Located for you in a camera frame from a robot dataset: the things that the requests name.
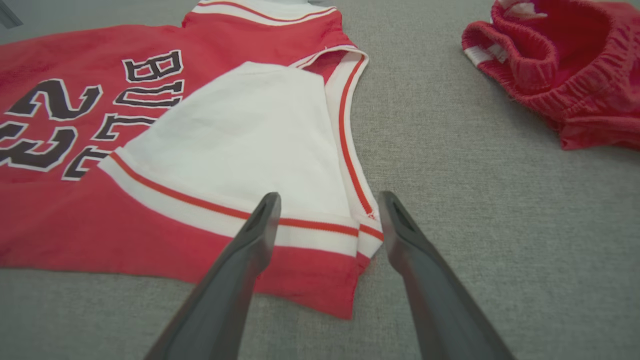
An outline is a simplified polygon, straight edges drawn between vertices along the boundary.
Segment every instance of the printed number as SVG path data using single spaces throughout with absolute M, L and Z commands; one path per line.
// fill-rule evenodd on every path
M 0 126 L 0 141 L 18 139 L 29 126 L 20 122 L 8 121 Z M 77 138 L 77 130 L 73 126 L 56 127 L 47 143 L 47 150 L 36 151 L 44 142 L 40 140 L 20 139 L 10 147 L 0 147 L 0 165 L 26 168 L 36 171 L 49 171 L 64 161 Z
M 98 149 L 97 146 L 89 145 L 85 147 L 67 166 L 65 173 L 62 175 L 62 180 L 78 181 L 80 178 L 89 171 L 88 168 L 83 167 L 85 160 L 100 161 L 111 154 L 111 151 L 104 151 Z
M 37 100 L 38 95 L 44 96 L 44 104 L 50 120 L 69 121 L 93 109 L 102 96 L 102 87 L 95 85 L 84 88 L 84 93 L 80 96 L 82 103 L 74 108 L 69 100 L 67 86 L 62 79 L 45 80 L 20 98 L 5 114 L 33 117 L 42 105 L 42 102 Z

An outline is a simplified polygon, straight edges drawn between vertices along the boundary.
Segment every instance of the white lining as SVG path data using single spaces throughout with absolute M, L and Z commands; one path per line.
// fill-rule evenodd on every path
M 487 53 L 479 45 L 466 48 L 465 54 L 467 55 L 467 58 L 471 60 L 475 67 L 478 67 L 479 64 L 485 61 L 493 60 L 493 55 Z
M 276 235 L 276 245 L 336 252 L 353 257 L 358 248 L 358 238 L 330 231 L 279 225 Z
M 356 155 L 355 146 L 353 145 L 353 139 L 351 137 L 351 99 L 353 97 L 353 92 L 355 90 L 356 84 L 358 83 L 358 79 L 362 74 L 362 71 L 367 66 L 369 62 L 368 57 L 361 51 L 350 51 L 346 54 L 340 64 L 336 67 L 335 71 L 327 81 L 325 85 L 326 97 L 327 97 L 327 107 L 329 109 L 329 116 L 332 121 L 332 129 L 333 135 L 335 137 L 336 146 L 338 151 L 342 154 L 340 157 L 340 169 L 342 170 L 342 178 L 345 185 L 345 191 L 349 198 L 349 208 L 351 210 L 351 217 L 355 219 L 359 218 L 367 218 L 369 214 L 367 214 L 360 203 L 360 199 L 358 198 L 358 194 L 356 193 L 353 182 L 351 181 L 351 176 L 349 174 L 349 169 L 344 159 L 344 154 L 342 153 L 342 146 L 340 144 L 340 101 L 342 99 L 342 92 L 344 91 L 344 87 L 346 86 L 347 80 L 349 79 L 353 69 L 356 67 L 358 62 L 361 59 L 361 56 L 365 56 L 364 61 L 362 62 L 358 72 L 353 76 L 353 80 L 351 82 L 351 87 L 348 89 L 348 94 L 346 98 L 346 104 L 344 107 L 344 132 L 347 140 L 347 150 L 349 151 L 349 155 L 351 156 L 351 163 L 355 170 L 356 178 L 360 183 L 360 187 L 362 188 L 362 192 L 364 193 L 365 198 L 369 202 L 373 210 L 373 217 L 380 218 L 378 212 L 378 205 L 376 200 L 365 180 L 364 173 L 362 172 L 362 166 L 358 161 L 358 156 Z
M 382 246 L 382 241 L 375 236 L 360 231 L 358 235 L 358 252 L 371 259 Z

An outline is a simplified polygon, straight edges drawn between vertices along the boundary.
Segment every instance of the white trim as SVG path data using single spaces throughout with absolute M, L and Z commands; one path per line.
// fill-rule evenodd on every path
M 358 235 L 358 252 L 371 259 L 382 246 L 382 241 L 375 236 L 360 231 Z
M 353 76 L 353 80 L 351 82 L 351 87 L 348 89 L 346 104 L 345 104 L 345 114 L 344 114 L 344 132 L 347 140 L 347 150 L 349 151 L 349 155 L 351 156 L 351 162 L 353 168 L 355 170 L 356 177 L 358 178 L 358 182 L 360 183 L 360 187 L 362 188 L 362 192 L 364 193 L 365 198 L 368 203 L 371 205 L 373 209 L 373 216 L 375 218 L 380 218 L 378 212 L 378 205 L 376 203 L 376 199 L 367 184 L 364 173 L 362 171 L 362 166 L 358 161 L 358 156 L 356 155 L 355 146 L 353 144 L 353 138 L 351 136 L 351 100 L 353 97 L 353 92 L 355 90 L 356 84 L 358 83 L 358 79 L 360 75 L 364 71 L 369 59 L 366 54 L 361 51 L 350 51 L 346 54 L 340 64 L 336 67 L 335 71 L 325 85 L 325 92 L 327 96 L 327 107 L 329 110 L 329 116 L 332 122 L 333 136 L 335 139 L 335 143 L 337 149 L 340 153 L 340 169 L 342 171 L 342 180 L 345 185 L 345 191 L 347 193 L 347 197 L 349 199 L 349 208 L 351 210 L 351 216 L 355 219 L 358 218 L 367 218 L 369 214 L 364 211 L 360 203 L 360 199 L 355 191 L 355 187 L 353 186 L 353 182 L 351 181 L 351 176 L 349 174 L 349 170 L 346 165 L 346 161 L 344 159 L 344 154 L 342 152 L 342 146 L 340 144 L 340 128 L 339 128 L 339 118 L 340 118 L 340 101 L 342 99 L 342 93 L 344 91 L 344 87 L 346 86 L 347 80 L 349 79 L 353 69 L 356 67 L 357 63 L 360 61 L 362 56 L 365 56 L 364 61 L 362 62 L 358 72 Z
M 130 157 L 127 155 L 125 150 L 119 148 L 115 152 L 129 166 L 132 165 L 132 163 L 130 163 Z M 121 168 L 111 156 L 102 160 L 98 164 L 98 167 L 112 178 L 128 196 L 132 197 L 134 200 L 140 202 L 149 209 L 178 222 L 182 222 L 183 224 L 209 231 L 214 234 L 234 237 L 246 221 L 243 218 L 233 217 L 189 204 L 151 189 L 129 176 L 129 174 L 127 174 L 127 172 Z M 146 177 L 144 174 L 139 172 L 139 169 L 136 169 L 135 171 L 139 175 Z M 199 199 L 207 202 L 213 202 L 209 199 Z M 219 201 L 215 201 L 213 203 L 230 207 Z M 290 217 L 283 214 L 281 218 Z M 330 224 L 348 226 L 353 229 L 357 229 L 358 226 L 353 219 L 333 217 L 331 215 L 318 217 L 316 215 L 307 214 L 302 217 L 296 216 L 295 219 L 328 222 Z M 302 249 L 334 252 L 355 257 L 358 248 L 358 237 L 332 231 L 280 225 L 278 226 L 278 234 L 276 236 L 275 244 L 284 247 L 297 247 Z
M 320 6 L 308 6 L 300 5 L 286 5 L 286 8 L 282 8 L 282 4 L 270 3 L 262 1 L 259 4 L 249 1 L 226 1 L 227 3 L 236 3 L 240 6 L 249 8 L 255 12 L 263 14 L 264 16 L 257 15 L 253 12 L 249 12 L 245 9 L 233 6 L 230 4 L 220 3 L 219 1 L 201 1 L 200 4 L 206 4 L 206 6 L 196 6 L 192 12 L 194 13 L 217 13 L 222 15 L 229 15 L 234 17 L 240 17 L 259 24 L 270 26 L 284 26 L 291 24 L 299 24 L 301 22 L 317 19 L 330 13 L 338 11 L 335 7 L 323 8 Z
M 347 234 L 279 225 L 275 244 L 355 257 L 359 242 L 356 236 Z
M 468 47 L 464 50 L 464 52 L 465 55 L 467 55 L 467 58 L 471 60 L 475 67 L 478 67 L 479 64 L 485 61 L 493 60 L 493 55 L 487 53 L 479 45 Z
M 356 221 L 359 221 L 360 224 L 382 233 L 382 223 L 380 222 L 380 220 L 374 220 L 367 217 L 358 217 L 356 218 Z M 360 233 L 358 234 L 358 252 L 368 257 L 369 259 L 373 257 L 373 255 L 381 246 L 382 241 L 379 238 L 367 234 L 364 231 L 360 231 Z

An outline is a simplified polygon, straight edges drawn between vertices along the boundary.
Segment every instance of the white fabric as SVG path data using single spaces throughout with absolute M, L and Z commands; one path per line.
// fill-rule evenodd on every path
M 487 53 L 482 47 L 472 46 L 465 49 L 467 58 L 471 60 L 475 67 L 485 61 L 493 60 L 493 55 Z
M 500 63 L 504 63 L 509 58 L 509 53 L 499 44 L 491 45 L 487 48 L 487 51 L 492 53 Z
M 194 92 L 130 141 L 126 156 L 161 184 L 282 213 L 350 217 L 321 76 L 245 63 Z
M 345 90 L 345 84 L 348 81 L 348 78 L 351 76 L 351 73 L 357 66 L 358 62 L 364 57 L 363 63 L 360 66 L 358 72 L 354 74 L 353 80 L 351 82 L 350 88 Z M 342 173 L 344 174 L 346 193 L 350 199 L 351 206 L 351 216 L 358 221 L 361 221 L 362 218 L 368 218 L 369 215 L 372 215 L 374 218 L 379 219 L 378 216 L 378 206 L 376 204 L 375 198 L 369 189 L 369 185 L 364 180 L 364 173 L 362 172 L 362 167 L 360 166 L 360 162 L 358 161 L 358 157 L 356 155 L 355 146 L 353 145 L 353 140 L 351 137 L 351 122 L 350 122 L 350 112 L 351 112 L 351 97 L 353 96 L 353 92 L 355 90 L 355 86 L 357 84 L 358 78 L 362 74 L 367 62 L 369 61 L 368 57 L 360 52 L 353 51 L 346 54 L 340 64 L 336 67 L 335 71 L 329 77 L 329 80 L 326 82 L 326 94 L 327 94 L 327 107 L 329 109 L 329 114 L 331 117 L 331 126 L 333 130 L 333 136 L 338 139 L 337 146 L 339 151 L 342 151 L 340 146 L 340 130 L 341 126 L 339 124 L 340 119 L 340 102 L 342 100 L 342 95 L 344 91 L 347 91 L 346 97 L 346 105 L 344 107 L 344 131 L 346 133 L 346 145 L 349 151 L 349 155 L 351 156 L 351 163 L 356 171 L 356 175 L 358 180 L 360 181 L 360 185 L 362 187 L 362 191 L 364 195 L 367 197 L 371 206 L 373 207 L 373 214 L 368 214 L 362 208 L 360 204 L 360 199 L 356 194 L 353 183 L 349 178 L 349 170 L 348 166 L 345 162 L 344 156 L 340 157 L 340 167 L 342 168 Z
M 513 5 L 504 13 L 504 16 L 519 17 L 520 19 L 527 20 L 544 18 L 547 17 L 547 14 L 536 12 L 536 7 L 533 3 L 520 3 Z

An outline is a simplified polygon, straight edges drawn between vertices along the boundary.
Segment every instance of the black lettering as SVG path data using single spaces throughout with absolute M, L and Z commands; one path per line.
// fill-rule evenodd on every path
M 182 52 L 173 50 L 170 53 L 160 54 L 146 61 L 136 63 L 132 59 L 122 60 L 127 73 L 127 81 L 141 83 L 155 81 L 182 72 Z
M 83 167 L 85 160 L 100 161 L 111 154 L 111 151 L 104 151 L 98 149 L 97 146 L 89 145 L 85 147 L 67 166 L 65 173 L 62 175 L 62 180 L 78 181 L 80 178 L 89 171 L 88 168 Z
M 15 139 L 22 134 L 28 124 L 8 121 L 0 127 L 0 140 Z M 40 140 L 20 139 L 10 147 L 0 148 L 0 165 L 26 168 L 46 172 L 64 161 L 65 156 L 76 142 L 77 130 L 73 126 L 56 127 L 47 143 L 53 146 L 46 151 L 36 152 L 44 142 Z
M 105 114 L 104 120 L 102 121 L 102 126 L 98 132 L 93 136 L 91 140 L 98 141 L 114 141 L 118 138 L 118 133 L 113 132 L 113 127 L 116 125 L 123 126 L 135 126 L 135 125 L 145 125 L 151 126 L 156 122 L 156 119 L 152 119 L 150 117 L 128 117 L 128 116 L 119 116 L 118 114 Z

